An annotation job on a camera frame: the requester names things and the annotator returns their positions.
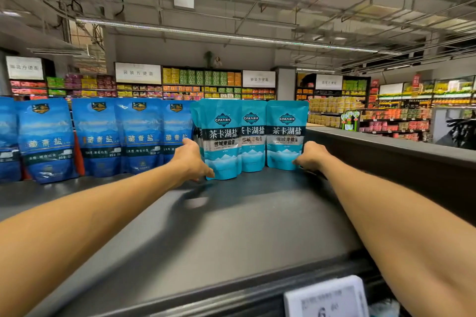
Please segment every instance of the ceiling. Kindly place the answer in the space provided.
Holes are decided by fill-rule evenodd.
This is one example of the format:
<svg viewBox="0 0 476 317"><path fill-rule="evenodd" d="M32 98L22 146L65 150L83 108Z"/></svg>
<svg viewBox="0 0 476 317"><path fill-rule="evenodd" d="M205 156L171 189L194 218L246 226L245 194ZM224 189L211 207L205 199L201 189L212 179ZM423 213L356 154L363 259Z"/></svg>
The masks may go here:
<svg viewBox="0 0 476 317"><path fill-rule="evenodd" d="M129 23L193 28L289 41L393 51L391 56L301 45L212 39L223 44L259 45L286 52L279 64L372 73L402 64L424 64L476 53L476 0L0 0L0 33L26 47L85 48L83 65L104 65L102 27L66 18L89 16ZM203 40L209 37L107 27L114 33Z"/></svg>

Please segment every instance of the caka logo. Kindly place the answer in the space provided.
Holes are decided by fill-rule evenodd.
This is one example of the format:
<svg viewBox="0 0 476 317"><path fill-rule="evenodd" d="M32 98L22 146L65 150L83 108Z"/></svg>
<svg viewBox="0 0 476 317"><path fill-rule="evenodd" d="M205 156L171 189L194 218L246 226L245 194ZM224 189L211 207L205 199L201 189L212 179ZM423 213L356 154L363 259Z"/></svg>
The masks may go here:
<svg viewBox="0 0 476 317"><path fill-rule="evenodd" d="M91 103L91 108L96 111L103 111L106 109L106 102Z"/></svg>
<svg viewBox="0 0 476 317"><path fill-rule="evenodd" d="M243 120L249 124L254 124L259 120L259 116L253 113L248 113L243 117Z"/></svg>
<svg viewBox="0 0 476 317"><path fill-rule="evenodd" d="M281 123L286 124L286 125L291 124L291 123L294 122L295 120L296 120L295 117L293 117L292 115L289 115L289 114L287 114L287 113L286 113L285 115L282 115L282 116L279 117L279 121L280 121Z"/></svg>
<svg viewBox="0 0 476 317"><path fill-rule="evenodd" d="M44 114L44 113L46 113L47 111L50 110L50 106L46 103L45 104L33 104L31 106L31 109L35 113Z"/></svg>
<svg viewBox="0 0 476 317"><path fill-rule="evenodd" d="M174 111L175 113L182 111L182 109L183 109L183 104L170 104L170 110Z"/></svg>
<svg viewBox="0 0 476 317"><path fill-rule="evenodd" d="M146 102L132 102L132 109L135 109L137 111L143 111L146 108L147 108Z"/></svg>
<svg viewBox="0 0 476 317"><path fill-rule="evenodd" d="M224 115L223 113L220 114L215 118L215 122L217 122L219 125L225 127L227 124L231 122L231 118L227 115Z"/></svg>

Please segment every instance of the hand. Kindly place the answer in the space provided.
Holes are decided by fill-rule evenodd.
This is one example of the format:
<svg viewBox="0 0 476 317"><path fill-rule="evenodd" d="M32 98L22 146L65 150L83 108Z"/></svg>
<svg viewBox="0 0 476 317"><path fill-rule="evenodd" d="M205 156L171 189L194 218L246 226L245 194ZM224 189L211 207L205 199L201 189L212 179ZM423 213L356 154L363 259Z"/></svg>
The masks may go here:
<svg viewBox="0 0 476 317"><path fill-rule="evenodd" d="M183 146L175 149L174 157L170 162L181 165L186 173L186 180L197 181L203 176L215 177L215 172L202 161L199 145L191 139L183 140Z"/></svg>
<svg viewBox="0 0 476 317"><path fill-rule="evenodd" d="M300 165L307 170L321 170L323 164L333 158L325 146L317 144L312 140L304 145L304 152L293 161L293 164Z"/></svg>

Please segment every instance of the price tag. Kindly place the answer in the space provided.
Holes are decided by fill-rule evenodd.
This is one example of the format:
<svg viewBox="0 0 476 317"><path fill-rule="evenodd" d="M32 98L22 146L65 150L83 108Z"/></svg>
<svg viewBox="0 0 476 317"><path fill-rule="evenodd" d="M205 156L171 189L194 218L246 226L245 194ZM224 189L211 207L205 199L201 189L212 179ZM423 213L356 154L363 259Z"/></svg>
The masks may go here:
<svg viewBox="0 0 476 317"><path fill-rule="evenodd" d="M286 292L284 298L289 317L368 317L363 283L357 276Z"/></svg>

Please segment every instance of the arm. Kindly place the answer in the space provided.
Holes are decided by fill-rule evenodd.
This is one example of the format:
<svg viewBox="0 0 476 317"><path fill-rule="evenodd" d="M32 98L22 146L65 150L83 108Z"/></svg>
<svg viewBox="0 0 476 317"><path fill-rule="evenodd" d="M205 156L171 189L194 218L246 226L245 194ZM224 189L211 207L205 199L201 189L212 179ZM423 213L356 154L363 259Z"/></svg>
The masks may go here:
<svg viewBox="0 0 476 317"><path fill-rule="evenodd" d="M356 170L309 141L296 159L320 170L386 282L414 317L474 316L476 229L398 184ZM355 181L367 186L355 188Z"/></svg>
<svg viewBox="0 0 476 317"><path fill-rule="evenodd" d="M213 170L197 144L184 140L166 165L1 222L0 316L27 314L159 197L204 175Z"/></svg>

